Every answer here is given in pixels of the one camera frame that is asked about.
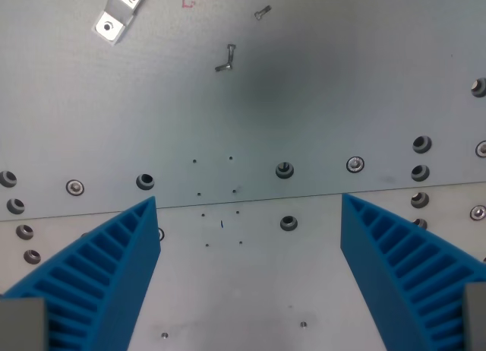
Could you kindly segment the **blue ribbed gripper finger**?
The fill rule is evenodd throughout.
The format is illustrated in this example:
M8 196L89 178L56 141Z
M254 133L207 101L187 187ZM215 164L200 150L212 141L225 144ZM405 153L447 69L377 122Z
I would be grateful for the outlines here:
M44 302L49 350L127 350L160 251L150 197L73 241L1 301Z
M464 350L462 294L485 265L441 237L350 194L340 248L388 350Z

